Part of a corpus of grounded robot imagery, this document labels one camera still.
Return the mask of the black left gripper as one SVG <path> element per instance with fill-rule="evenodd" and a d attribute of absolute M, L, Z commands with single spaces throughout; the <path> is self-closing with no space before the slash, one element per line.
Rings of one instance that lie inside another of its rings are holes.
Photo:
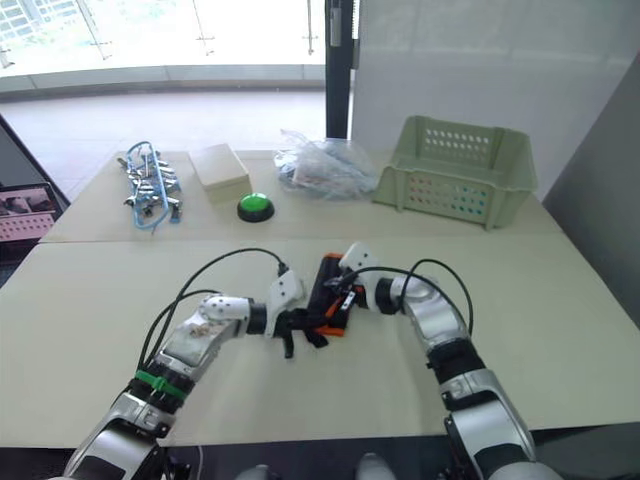
<path fill-rule="evenodd" d="M 293 331 L 304 333 L 307 341 L 316 349 L 325 348 L 329 342 L 318 329 L 325 325 L 325 317 L 321 313 L 306 308 L 295 308 L 282 312 L 276 321 L 276 336 L 283 338 L 284 357 L 293 359 L 295 344 L 293 337 L 288 335 Z"/>

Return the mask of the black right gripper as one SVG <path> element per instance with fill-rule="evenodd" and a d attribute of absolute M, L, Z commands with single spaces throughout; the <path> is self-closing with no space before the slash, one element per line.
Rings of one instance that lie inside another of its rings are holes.
<path fill-rule="evenodd" d="M 364 288 L 361 281 L 356 278 L 347 284 L 342 277 L 334 277 L 326 280 L 323 286 L 338 294 L 334 302 L 333 325 L 346 326 L 351 309 L 354 306 L 361 306 L 364 302 Z"/>

